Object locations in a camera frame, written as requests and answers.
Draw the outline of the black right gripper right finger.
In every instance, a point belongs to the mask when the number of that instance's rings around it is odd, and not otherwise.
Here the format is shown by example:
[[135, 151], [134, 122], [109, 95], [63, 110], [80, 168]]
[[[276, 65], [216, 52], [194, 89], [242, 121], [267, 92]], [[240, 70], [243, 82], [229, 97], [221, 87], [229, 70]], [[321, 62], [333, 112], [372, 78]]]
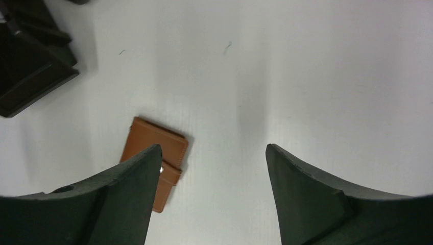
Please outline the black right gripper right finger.
[[282, 244], [432, 244], [432, 195], [367, 188], [266, 148]]

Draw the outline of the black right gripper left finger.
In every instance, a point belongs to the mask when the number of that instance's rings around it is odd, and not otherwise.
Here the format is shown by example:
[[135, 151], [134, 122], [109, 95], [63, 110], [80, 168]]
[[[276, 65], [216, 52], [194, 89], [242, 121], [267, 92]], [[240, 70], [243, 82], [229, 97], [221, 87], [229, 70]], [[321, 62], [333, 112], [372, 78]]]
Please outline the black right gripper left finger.
[[1, 197], [1, 244], [144, 244], [161, 164], [154, 144], [53, 192]]

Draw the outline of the brown leather card holder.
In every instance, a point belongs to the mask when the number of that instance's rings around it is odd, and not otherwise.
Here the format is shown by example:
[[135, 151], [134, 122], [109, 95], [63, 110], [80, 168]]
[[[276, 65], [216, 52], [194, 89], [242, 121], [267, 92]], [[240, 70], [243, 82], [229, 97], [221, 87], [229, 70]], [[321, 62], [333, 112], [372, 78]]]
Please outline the brown leather card holder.
[[188, 148], [187, 139], [181, 134], [136, 116], [133, 118], [120, 162], [154, 144], [161, 146], [162, 164], [153, 211], [161, 213], [172, 188], [177, 185], [182, 175], [181, 164]]

